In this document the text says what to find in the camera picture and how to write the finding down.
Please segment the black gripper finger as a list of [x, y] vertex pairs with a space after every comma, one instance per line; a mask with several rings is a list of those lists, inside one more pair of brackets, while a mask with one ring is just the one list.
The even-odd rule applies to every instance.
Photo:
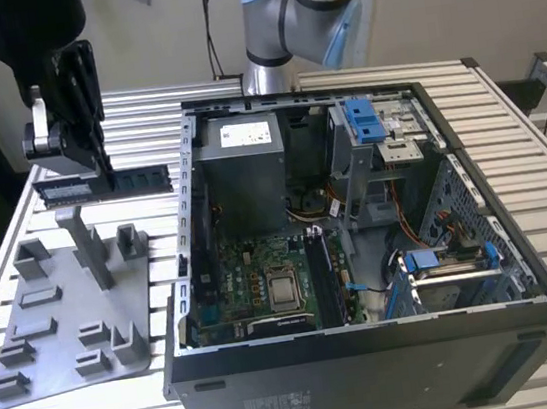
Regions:
[[26, 159], [31, 163], [62, 176], [94, 173], [96, 162], [89, 150], [78, 145], [71, 128], [63, 122], [51, 124], [47, 147], [37, 148], [34, 140], [34, 124], [24, 128]]
[[68, 113], [63, 122], [65, 151], [81, 166], [80, 170], [73, 172], [95, 174], [93, 193], [112, 192], [116, 184], [111, 162], [105, 153], [101, 125], [105, 119], [104, 108], [91, 43], [76, 41], [59, 58], [63, 103]]

